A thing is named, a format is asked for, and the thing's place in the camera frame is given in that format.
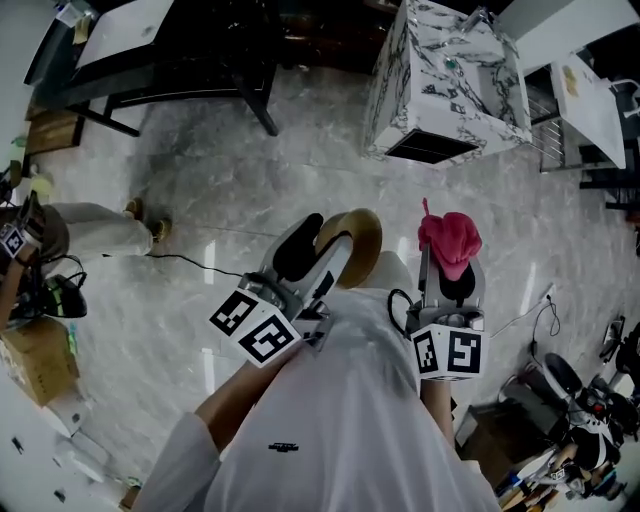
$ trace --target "gray tile floor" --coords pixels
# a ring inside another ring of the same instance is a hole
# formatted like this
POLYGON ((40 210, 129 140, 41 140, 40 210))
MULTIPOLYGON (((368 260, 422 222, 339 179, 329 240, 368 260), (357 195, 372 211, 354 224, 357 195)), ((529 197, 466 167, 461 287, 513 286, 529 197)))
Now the gray tile floor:
MULTIPOLYGON (((545 313, 536 339, 590 378, 612 317, 639 320, 635 238, 622 214, 604 209, 602 193, 579 191, 575 173, 540 175, 527 147, 443 172, 361 157, 367 82, 280 70, 269 105, 277 138, 240 100, 172 102, 116 114, 141 126, 139 139, 88 123, 80 148, 38 161, 53 176, 54 201, 120 210, 141 195, 152 217, 173 217, 162 252, 235 272, 254 269, 274 237, 310 212, 367 207, 381 218, 383 248, 401 253, 415 276, 426 197, 433 213, 460 211, 478 226, 488 331, 518 316, 529 280, 531 304, 553 282, 562 329, 551 338, 545 313)), ((85 431, 111 452, 115 473, 144 478, 180 413, 206 395, 201 349, 216 354, 218 385, 240 364, 207 325, 237 279, 217 274, 211 284, 187 263, 149 258, 86 267, 89 315, 77 323, 82 390, 93 402, 85 431)), ((526 359, 534 318, 493 339, 484 378, 455 384, 462 406, 495 398, 526 359)))

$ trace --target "white t-shirt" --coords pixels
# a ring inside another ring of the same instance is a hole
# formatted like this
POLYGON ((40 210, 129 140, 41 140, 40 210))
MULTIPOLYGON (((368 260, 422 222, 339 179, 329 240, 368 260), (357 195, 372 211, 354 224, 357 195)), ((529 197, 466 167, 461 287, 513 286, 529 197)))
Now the white t-shirt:
POLYGON ((302 350, 245 419, 223 462, 204 423, 173 431, 134 512, 498 511, 418 396, 387 292, 338 292, 324 349, 302 350))

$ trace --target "cardboard box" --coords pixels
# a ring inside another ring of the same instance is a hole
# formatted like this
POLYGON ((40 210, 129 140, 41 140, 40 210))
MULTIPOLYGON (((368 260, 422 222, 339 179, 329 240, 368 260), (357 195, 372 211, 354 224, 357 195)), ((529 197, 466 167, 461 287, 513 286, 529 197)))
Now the cardboard box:
POLYGON ((0 358, 11 379, 39 406, 68 390, 79 377, 67 329, 52 318, 2 333, 0 358))

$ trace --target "marble-patterned box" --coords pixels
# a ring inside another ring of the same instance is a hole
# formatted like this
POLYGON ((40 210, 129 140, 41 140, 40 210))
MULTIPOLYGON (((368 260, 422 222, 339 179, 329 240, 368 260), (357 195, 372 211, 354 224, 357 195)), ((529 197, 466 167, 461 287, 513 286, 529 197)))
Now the marble-patterned box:
POLYGON ((368 154, 387 154, 414 130, 475 148, 441 159, 438 168, 531 142, 513 42, 484 22, 463 35, 457 27, 465 18, 433 2, 403 1, 369 91, 368 154))

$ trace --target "pink cloth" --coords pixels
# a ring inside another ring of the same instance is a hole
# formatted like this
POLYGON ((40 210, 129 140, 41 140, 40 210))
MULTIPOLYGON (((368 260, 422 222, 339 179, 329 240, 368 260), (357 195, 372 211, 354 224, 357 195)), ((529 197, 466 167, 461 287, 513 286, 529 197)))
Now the pink cloth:
POLYGON ((431 215, 426 199, 422 205, 426 215, 418 228, 420 250, 430 242, 444 275, 457 281, 482 247, 476 225, 463 213, 450 212, 442 218, 431 215))

